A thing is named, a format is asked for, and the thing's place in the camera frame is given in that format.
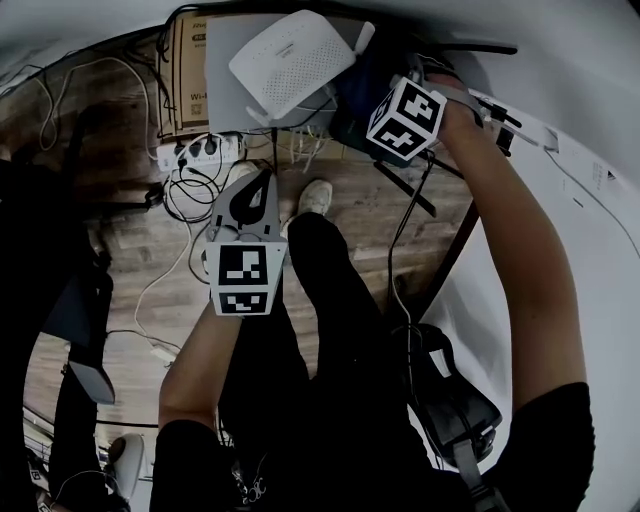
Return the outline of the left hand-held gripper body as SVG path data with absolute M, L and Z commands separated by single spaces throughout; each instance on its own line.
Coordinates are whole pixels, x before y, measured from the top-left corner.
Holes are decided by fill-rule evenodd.
M 211 300 L 219 316 L 261 316 L 271 312 L 288 242 L 261 240 L 223 227 L 205 246 Z

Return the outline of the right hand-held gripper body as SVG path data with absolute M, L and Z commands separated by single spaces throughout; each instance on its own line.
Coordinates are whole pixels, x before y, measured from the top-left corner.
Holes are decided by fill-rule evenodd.
M 481 107 L 466 89 L 434 82 L 432 75 L 458 79 L 455 68 L 441 54 L 400 54 L 365 58 L 365 77 L 372 108 L 365 131 L 365 153 L 374 160 L 406 167 L 438 140 L 445 108 L 468 109 L 478 126 Z

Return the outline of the blue cloth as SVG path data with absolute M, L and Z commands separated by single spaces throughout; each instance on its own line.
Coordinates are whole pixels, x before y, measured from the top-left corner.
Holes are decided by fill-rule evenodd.
M 367 124 L 371 114 L 393 88 L 396 76 L 406 76 L 410 70 L 407 54 L 362 55 L 348 69 L 341 95 L 353 118 Z

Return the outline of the black router with antennas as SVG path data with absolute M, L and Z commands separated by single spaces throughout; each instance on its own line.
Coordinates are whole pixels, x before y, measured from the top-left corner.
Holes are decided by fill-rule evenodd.
M 369 43 L 368 47 L 364 50 L 362 55 L 368 55 L 368 54 L 391 55 L 391 54 L 406 53 L 406 54 L 441 54 L 444 56 L 444 54 L 449 51 L 483 52 L 483 53 L 509 55 L 509 56 L 517 53 L 517 49 L 515 47 L 496 45 L 496 44 L 425 43 L 420 40 L 415 40 L 415 41 L 407 40 L 405 42 L 398 42 L 398 41 L 393 42 L 386 38 L 376 37 L 371 43 Z M 348 74 L 348 69 L 345 72 L 341 73 L 339 77 L 336 79 L 336 90 L 338 93 L 338 107 L 337 107 L 336 113 L 334 114 L 331 120 L 329 131 L 330 131 L 331 137 L 335 139 L 337 142 L 347 147 L 350 147 L 352 149 L 356 149 L 362 153 L 365 153 L 365 131 L 366 131 L 367 124 L 359 123 L 353 118 L 348 107 L 346 106 L 343 96 L 341 95 L 344 83 L 346 82 L 347 74 Z M 483 112 L 485 110 L 491 112 L 495 108 L 481 100 L 478 100 L 478 99 L 476 100 L 478 101 L 481 107 L 482 120 L 483 120 Z M 430 149 L 431 147 L 423 151 L 422 153 L 418 154 L 416 157 L 419 157 L 424 160 L 429 160 L 430 158 L 428 154 Z M 385 161 L 374 160 L 374 167 L 378 171 L 380 171 L 385 177 L 391 180 L 404 193 L 406 193 L 407 195 L 412 195 L 414 193 L 414 189 L 410 185 L 408 185 L 408 183 L 404 182 L 401 178 L 396 176 L 387 167 L 389 164 L 394 165 L 398 168 L 406 168 L 409 166 L 408 165 L 406 167 L 402 167 L 398 164 L 392 164 Z

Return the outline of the person's left forearm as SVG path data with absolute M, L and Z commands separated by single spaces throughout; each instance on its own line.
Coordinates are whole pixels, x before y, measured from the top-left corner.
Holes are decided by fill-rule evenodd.
M 242 319 L 219 316 L 209 303 L 160 387 L 158 426 L 187 420 L 216 428 L 216 410 Z

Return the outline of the person's right forearm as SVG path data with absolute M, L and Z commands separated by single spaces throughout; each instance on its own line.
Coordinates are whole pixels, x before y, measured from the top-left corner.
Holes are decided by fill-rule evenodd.
M 446 106 L 439 138 L 470 189 L 504 289 L 514 408 L 585 382 L 577 294 L 555 227 L 467 107 Z

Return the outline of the white router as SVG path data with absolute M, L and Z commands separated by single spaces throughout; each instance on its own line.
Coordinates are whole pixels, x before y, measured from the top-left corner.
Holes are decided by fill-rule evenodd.
M 259 104 L 246 110 L 262 126 L 280 120 L 356 62 L 375 26 L 365 22 L 349 46 L 322 15 L 300 10 L 247 42 L 229 69 Z

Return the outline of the person's beige shoe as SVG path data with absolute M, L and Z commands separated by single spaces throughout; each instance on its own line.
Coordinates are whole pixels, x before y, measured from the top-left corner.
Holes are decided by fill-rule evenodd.
M 291 223 L 304 213 L 315 213 L 325 216 L 332 203 L 333 186 L 330 182 L 323 179 L 315 179 L 311 181 L 302 190 L 296 209 L 292 215 L 284 222 L 281 227 L 280 234 L 287 239 L 288 230 Z

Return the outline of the white power strip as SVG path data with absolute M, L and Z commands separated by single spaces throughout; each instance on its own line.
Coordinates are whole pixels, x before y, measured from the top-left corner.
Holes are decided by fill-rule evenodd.
M 236 135 L 203 134 L 191 140 L 166 143 L 156 148 L 161 172 L 177 170 L 181 161 L 201 170 L 239 160 L 240 140 Z

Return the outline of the person's black trousers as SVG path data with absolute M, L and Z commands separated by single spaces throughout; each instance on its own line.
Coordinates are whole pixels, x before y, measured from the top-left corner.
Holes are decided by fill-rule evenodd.
M 319 436 L 366 453 L 424 445 L 408 417 L 399 350 L 338 228 L 317 213 L 288 229 L 295 274 L 318 320 L 317 375 L 310 378 L 278 297 L 268 316 L 243 320 L 219 405 L 237 447 Z

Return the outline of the black office chair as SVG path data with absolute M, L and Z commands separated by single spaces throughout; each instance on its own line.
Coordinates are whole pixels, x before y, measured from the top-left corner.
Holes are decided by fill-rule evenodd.
M 70 343 L 69 366 L 94 402 L 115 401 L 102 363 L 110 258 L 93 249 L 73 192 L 93 112 L 78 116 L 60 171 L 0 160 L 0 384 L 16 397 L 45 333 Z

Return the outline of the person's black shirt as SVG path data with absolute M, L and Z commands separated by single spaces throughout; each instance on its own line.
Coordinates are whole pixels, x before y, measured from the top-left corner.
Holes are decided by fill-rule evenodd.
M 482 477 L 508 512 L 578 512 L 594 464 L 590 390 L 572 383 L 512 417 L 498 462 Z M 435 469 L 416 430 L 369 431 L 354 442 L 313 433 L 268 453 L 240 491 L 215 433 L 192 421 L 156 443 L 149 512 L 475 512 L 461 476 Z

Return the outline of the black waist pouch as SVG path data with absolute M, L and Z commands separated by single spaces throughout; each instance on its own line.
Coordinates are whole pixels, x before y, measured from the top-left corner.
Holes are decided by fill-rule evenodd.
M 411 325 L 408 335 L 405 389 L 432 449 L 453 465 L 454 446 L 468 441 L 476 460 L 485 460 L 502 422 L 499 409 L 457 369 L 452 344 L 440 328 Z

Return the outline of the grey network switch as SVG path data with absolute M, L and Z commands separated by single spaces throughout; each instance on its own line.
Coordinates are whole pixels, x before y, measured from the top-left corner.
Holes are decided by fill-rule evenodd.
M 326 127 L 336 106 L 324 87 L 280 120 L 264 127 L 246 108 L 258 111 L 259 104 L 231 73 L 229 63 L 244 45 L 285 14 L 237 14 L 207 19 L 205 78 L 209 130 L 213 133 L 295 128 L 306 125 Z

